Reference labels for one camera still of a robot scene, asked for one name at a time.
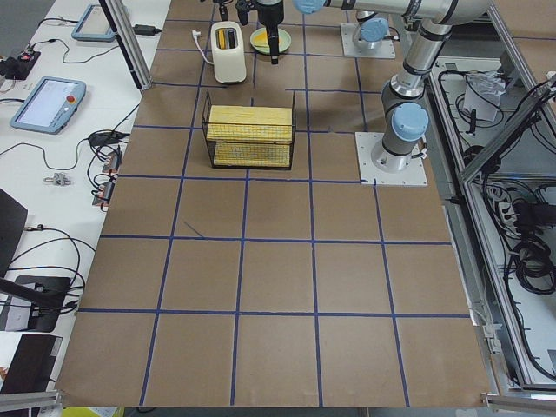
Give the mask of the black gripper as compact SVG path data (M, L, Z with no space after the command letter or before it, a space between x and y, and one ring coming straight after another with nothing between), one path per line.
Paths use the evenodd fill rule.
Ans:
M219 0L219 13L221 20L228 20L228 8L226 0ZM237 0L235 3L237 16L241 25L248 24L248 14L252 10L250 0ZM268 47L271 63L277 65L279 62L279 30L278 25L284 19L284 5L282 0L256 0L255 8L258 13L259 22L267 26Z

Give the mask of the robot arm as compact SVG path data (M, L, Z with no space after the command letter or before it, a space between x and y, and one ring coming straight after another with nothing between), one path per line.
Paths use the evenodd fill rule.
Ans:
M279 24L284 19L283 1L214 1L219 5L221 20L228 20L227 5L235 4L237 16L241 25L248 24L248 13L255 11L258 21L266 31L268 47L271 53L277 53L279 47ZM357 16L358 29L355 31L356 41L368 43L381 41L389 31L389 23L383 17L377 17L376 12L361 12Z
M428 113L421 107L423 78L428 76L452 28L472 22L491 6L490 1L295 1L303 14L324 7L372 11L421 19L418 33L402 69L386 82L381 93L387 128L374 145L371 160L378 169L397 174L409 164L414 145L425 135Z

